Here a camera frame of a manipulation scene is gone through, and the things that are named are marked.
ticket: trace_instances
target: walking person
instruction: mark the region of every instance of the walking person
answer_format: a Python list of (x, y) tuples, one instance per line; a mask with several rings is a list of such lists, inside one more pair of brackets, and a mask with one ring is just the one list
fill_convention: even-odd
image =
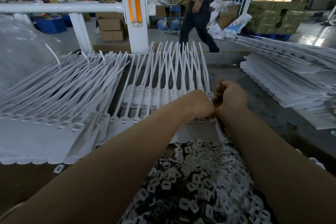
[(209, 47), (210, 52), (219, 52), (219, 48), (207, 31), (211, 15), (210, 1), (189, 0), (187, 7), (181, 28), (180, 43), (188, 42), (189, 33), (195, 27), (199, 38)]

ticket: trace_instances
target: floor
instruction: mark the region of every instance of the floor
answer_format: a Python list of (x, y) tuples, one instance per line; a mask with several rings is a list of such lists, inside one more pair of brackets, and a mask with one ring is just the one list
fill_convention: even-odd
[[(86, 23), (92, 44), (102, 44), (103, 40), (95, 30), (96, 20), (92, 18)], [(178, 41), (179, 36), (166, 35), (163, 31), (149, 29), (149, 42)], [(73, 28), (53, 35), (61, 40), (62, 52), (68, 53), (79, 49)], [(318, 23), (303, 23), (297, 32), (292, 35), (290, 42), (336, 48), (336, 27), (323, 27)], [(193, 30), (190, 40), (200, 42), (197, 32)], [(244, 51), (245, 48), (229, 40), (215, 40), (222, 52)], [(207, 46), (202, 43), (204, 51)], [(336, 175), (336, 137), (329, 131), (317, 131), (308, 122), (302, 119), (290, 108), (282, 108), (265, 91), (263, 91), (251, 78), (242, 73), (239, 68), (226, 66), (208, 67), (211, 85), (215, 85), (218, 77), (237, 81), (248, 92), (249, 107), (259, 117), (266, 121), (282, 138), (293, 147), (298, 148), (308, 157), (316, 157)], [(40, 188), (53, 179), (55, 165), (0, 165), (2, 186), (0, 188), (0, 215), (9, 207), (27, 200)]]

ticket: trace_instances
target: orange reflector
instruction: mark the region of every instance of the orange reflector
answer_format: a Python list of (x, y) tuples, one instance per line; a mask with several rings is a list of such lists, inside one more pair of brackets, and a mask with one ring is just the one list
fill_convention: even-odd
[(136, 17), (138, 19), (138, 22), (141, 23), (140, 0), (135, 0), (135, 9), (136, 9)]
[(132, 2), (128, 0), (129, 15), (131, 17), (131, 23), (133, 23), (133, 11), (132, 11)]

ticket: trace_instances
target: person's right hand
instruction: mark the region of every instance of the person's right hand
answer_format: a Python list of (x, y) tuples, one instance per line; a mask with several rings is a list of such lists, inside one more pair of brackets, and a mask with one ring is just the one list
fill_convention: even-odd
[(212, 102), (217, 114), (224, 113), (226, 109), (235, 111), (247, 107), (246, 91), (238, 83), (219, 79), (215, 89)]

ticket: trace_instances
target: shiny floor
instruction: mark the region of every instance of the shiny floor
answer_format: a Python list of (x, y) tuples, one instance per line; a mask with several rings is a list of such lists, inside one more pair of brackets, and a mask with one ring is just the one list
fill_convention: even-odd
[[(94, 44), (112, 44), (112, 43), (127, 43), (129, 39), (124, 41), (109, 41), (105, 42), (100, 37), (100, 32), (96, 31), (96, 18), (91, 18), (91, 21), (86, 22), (86, 28), (88, 30), (91, 43)], [(79, 44), (73, 28), (67, 28), (67, 31), (52, 35), (62, 42), (62, 53), (69, 53), (71, 51), (79, 49)], [(321, 26), (320, 23), (302, 23), (297, 29), (296, 33), (289, 39), (290, 42), (302, 43), (306, 45), (324, 46), (330, 48), (336, 48), (336, 26), (326, 27)], [(166, 41), (178, 41), (179, 35), (167, 35), (164, 31), (158, 29), (148, 29), (149, 42), (155, 43)], [(200, 40), (195, 29), (190, 32), (189, 41), (200, 42), (205, 52), (209, 51), (209, 48)], [(235, 42), (229, 40), (215, 40), (217, 46), (221, 52), (239, 51), (245, 50), (244, 46), (241, 46)]]

